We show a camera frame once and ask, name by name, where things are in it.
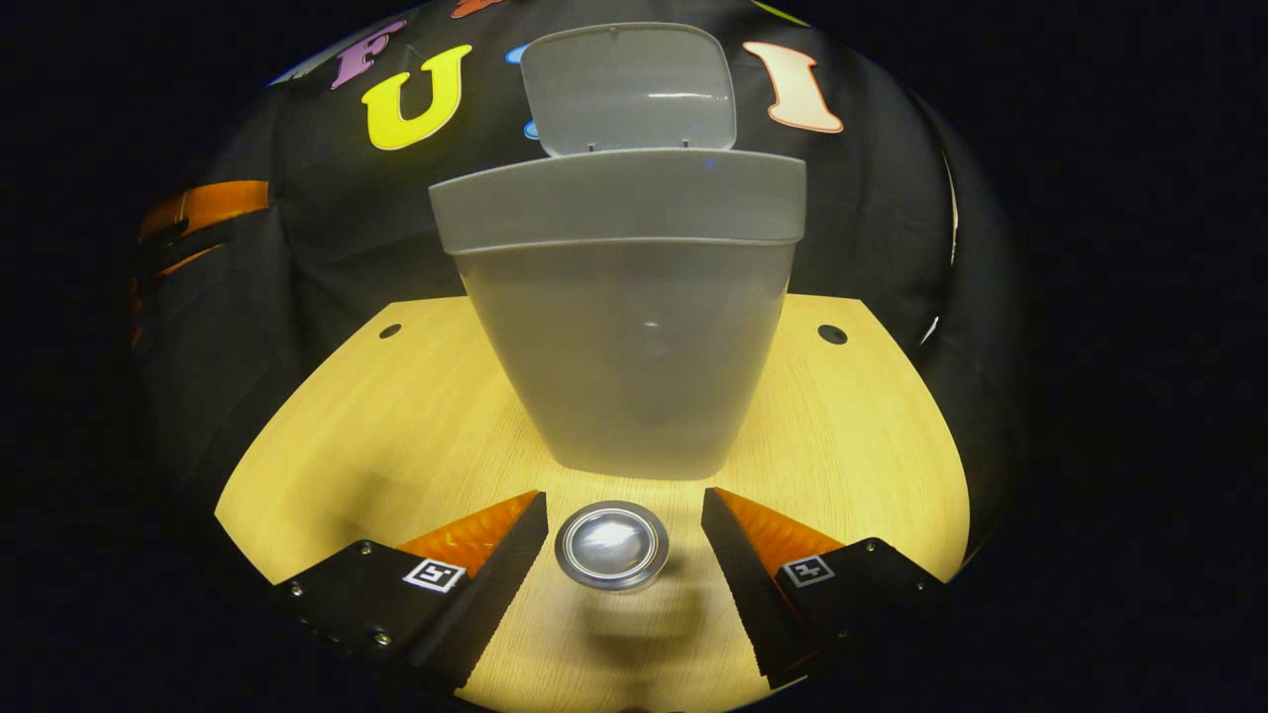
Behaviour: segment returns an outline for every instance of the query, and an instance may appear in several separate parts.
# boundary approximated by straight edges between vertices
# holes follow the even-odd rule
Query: orange strap
[[[151,208],[145,219],[141,221],[141,235],[137,237],[137,242],[145,241],[152,233],[186,218],[189,218],[189,225],[178,237],[185,237],[207,226],[268,207],[269,181],[231,180],[200,185],[172,195]]]

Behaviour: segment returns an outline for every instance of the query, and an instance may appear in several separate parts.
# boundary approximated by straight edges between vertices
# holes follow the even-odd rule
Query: metal can
[[[650,510],[605,500],[573,513],[555,537],[564,573],[586,586],[629,591],[644,586],[664,566],[670,537]]]

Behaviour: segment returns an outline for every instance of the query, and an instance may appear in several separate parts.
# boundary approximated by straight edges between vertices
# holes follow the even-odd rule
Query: wooden table
[[[820,325],[848,340],[829,343]],[[942,581],[965,554],[964,472],[919,376],[861,302],[796,294],[728,462],[708,480],[557,464],[456,297],[389,304],[353,335],[260,433],[216,516],[279,582],[355,539],[403,543],[545,491],[547,543],[456,695],[497,710],[699,713],[772,693],[700,527],[711,486],[844,544],[883,538]],[[559,525],[600,500],[664,523],[670,563],[650,587],[587,589],[554,561]]]

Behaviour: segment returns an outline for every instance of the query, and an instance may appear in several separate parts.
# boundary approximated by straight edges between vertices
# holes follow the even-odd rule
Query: trash bin lid
[[[735,96],[721,44],[673,23],[548,34],[524,49],[524,89],[552,156],[735,145]]]

